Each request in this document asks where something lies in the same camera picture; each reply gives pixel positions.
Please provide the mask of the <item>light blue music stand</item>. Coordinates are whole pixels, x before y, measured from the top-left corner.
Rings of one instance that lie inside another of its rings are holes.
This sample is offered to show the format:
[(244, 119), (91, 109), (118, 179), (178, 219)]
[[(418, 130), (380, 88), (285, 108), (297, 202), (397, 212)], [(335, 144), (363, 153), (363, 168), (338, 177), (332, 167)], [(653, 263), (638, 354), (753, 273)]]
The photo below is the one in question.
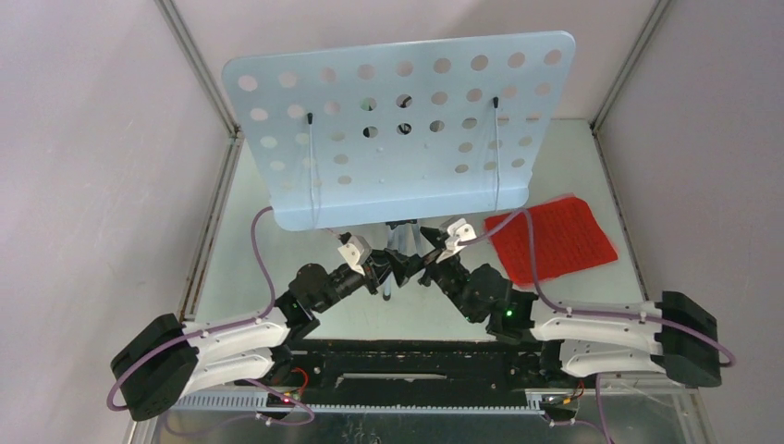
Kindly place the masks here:
[(566, 31), (252, 55), (222, 82), (288, 231), (527, 203)]

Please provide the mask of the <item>red sheet music page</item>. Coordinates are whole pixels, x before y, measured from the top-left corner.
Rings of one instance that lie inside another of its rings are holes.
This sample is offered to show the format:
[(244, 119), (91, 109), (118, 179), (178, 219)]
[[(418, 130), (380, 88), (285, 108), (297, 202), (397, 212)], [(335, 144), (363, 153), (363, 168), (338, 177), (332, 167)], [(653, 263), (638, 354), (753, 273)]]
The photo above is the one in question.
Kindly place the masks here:
[[(531, 207), (534, 256), (539, 280), (559, 278), (619, 259), (613, 242), (600, 228), (587, 202), (567, 195)], [(527, 219), (516, 216), (494, 234), (496, 255), (516, 285), (533, 284)]]

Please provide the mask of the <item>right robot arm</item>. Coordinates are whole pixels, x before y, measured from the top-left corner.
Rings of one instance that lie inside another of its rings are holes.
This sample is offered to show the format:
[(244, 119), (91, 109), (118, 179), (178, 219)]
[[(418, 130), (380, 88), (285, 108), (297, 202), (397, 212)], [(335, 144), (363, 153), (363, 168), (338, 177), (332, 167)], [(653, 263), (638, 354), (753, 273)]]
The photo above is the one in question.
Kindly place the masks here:
[(452, 230), (420, 232), (434, 247), (423, 258), (420, 284), (435, 284), (466, 321), (483, 324), (499, 342), (541, 344), (537, 372), (548, 386), (617, 372), (660, 373), (688, 387), (721, 385), (717, 320), (687, 295), (668, 290), (658, 301), (628, 305), (546, 302), (515, 289), (489, 264), (469, 271), (458, 248), (475, 233), (464, 220)]

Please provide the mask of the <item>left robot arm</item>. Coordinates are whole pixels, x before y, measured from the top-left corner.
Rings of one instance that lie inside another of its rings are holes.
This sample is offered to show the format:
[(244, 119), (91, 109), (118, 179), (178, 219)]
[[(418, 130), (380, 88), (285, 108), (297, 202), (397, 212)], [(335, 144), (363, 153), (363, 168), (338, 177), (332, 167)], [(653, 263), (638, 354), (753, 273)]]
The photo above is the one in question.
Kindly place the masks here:
[(303, 265), (270, 305), (233, 320), (186, 324), (174, 314), (159, 315), (111, 361), (116, 383), (107, 406), (141, 422), (213, 386), (262, 378), (281, 385), (292, 373), (288, 344), (319, 326), (317, 314), (361, 288), (377, 289), (388, 277), (403, 285), (422, 267), (418, 254), (373, 250), (357, 269)]

